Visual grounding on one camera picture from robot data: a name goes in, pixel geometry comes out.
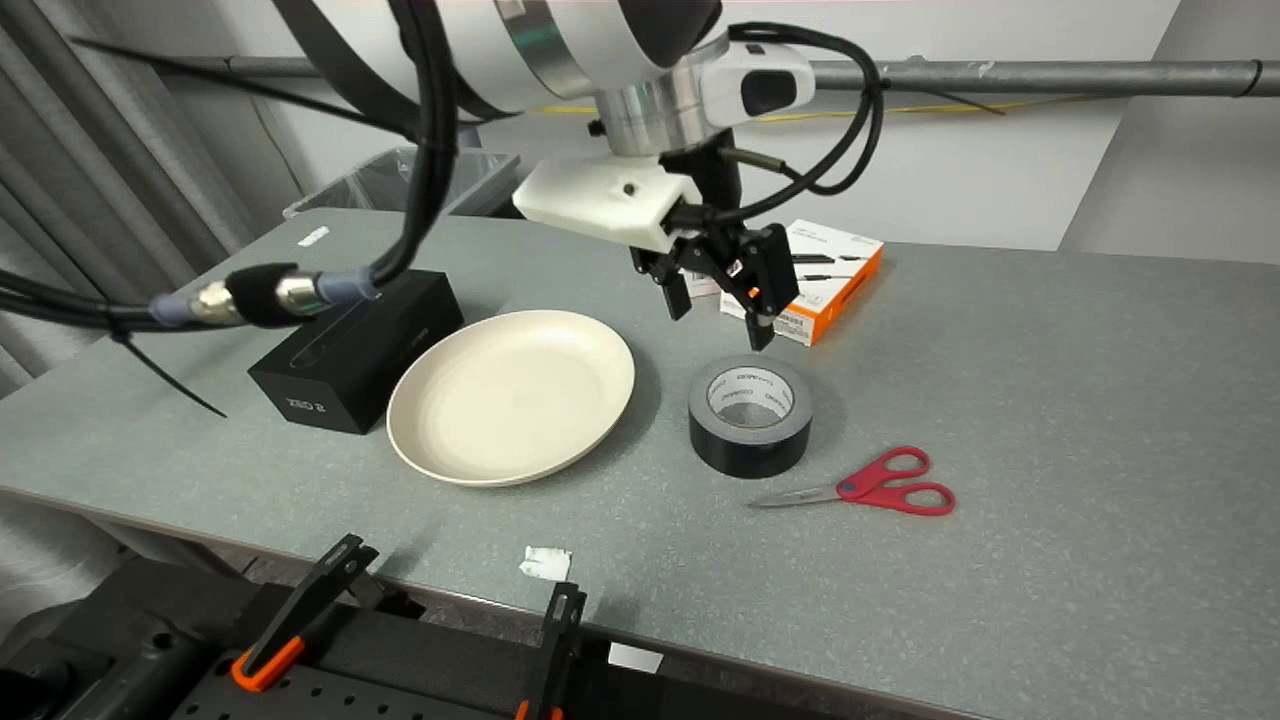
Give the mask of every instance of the black box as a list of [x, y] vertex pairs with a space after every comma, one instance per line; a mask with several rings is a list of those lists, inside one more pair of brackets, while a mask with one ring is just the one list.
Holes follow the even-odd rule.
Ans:
[[446, 277], [405, 272], [378, 301], [314, 315], [246, 375], [292, 424], [367, 434], [400, 371], [462, 324]]

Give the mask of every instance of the black clamp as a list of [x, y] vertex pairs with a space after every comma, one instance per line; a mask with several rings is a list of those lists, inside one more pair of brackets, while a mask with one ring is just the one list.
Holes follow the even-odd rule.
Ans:
[[581, 654], [585, 609], [586, 591], [581, 591], [576, 585], [555, 585], [514, 720], [569, 720], [564, 689]]
[[231, 685], [258, 695], [266, 694], [314, 641], [333, 606], [365, 576], [376, 561], [359, 537], [336, 539], [311, 572], [287, 591], [265, 638], [237, 658]]

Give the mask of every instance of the gray table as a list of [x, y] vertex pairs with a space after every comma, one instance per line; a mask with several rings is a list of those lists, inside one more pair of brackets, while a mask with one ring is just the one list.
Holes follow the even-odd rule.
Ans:
[[[342, 268], [394, 223], [308, 213], [231, 266]], [[737, 322], [671, 324], [622, 252], [527, 223], [446, 221], [425, 266], [471, 322], [547, 306], [629, 336], [603, 449], [547, 485], [443, 488], [378, 434], [285, 424], [245, 375], [285, 333], [237, 329], [144, 341], [231, 421], [97, 345], [0, 405], [0, 488], [298, 561], [365, 534], [383, 576], [520, 613], [547, 596], [520, 554], [569, 548], [598, 629], [954, 714], [1274, 717], [1280, 268], [892, 250], [823, 350], [767, 350], [817, 384], [813, 449], [740, 485], [682, 440]], [[744, 510], [886, 444], [923, 444], [959, 512]]]

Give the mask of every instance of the metal bar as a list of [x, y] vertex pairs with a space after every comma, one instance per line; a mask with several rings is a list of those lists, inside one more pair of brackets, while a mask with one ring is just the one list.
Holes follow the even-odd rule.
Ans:
[[[858, 88], [850, 65], [817, 65], [823, 88]], [[885, 61], [886, 91], [1072, 91], [1072, 97], [1280, 97], [1274, 61]]]

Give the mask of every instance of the black duct tape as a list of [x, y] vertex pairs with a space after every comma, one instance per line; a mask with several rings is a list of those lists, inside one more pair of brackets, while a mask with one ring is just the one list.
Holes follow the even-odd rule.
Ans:
[[686, 398], [690, 453], [724, 477], [777, 477], [808, 449], [813, 394], [767, 358], [706, 363]]

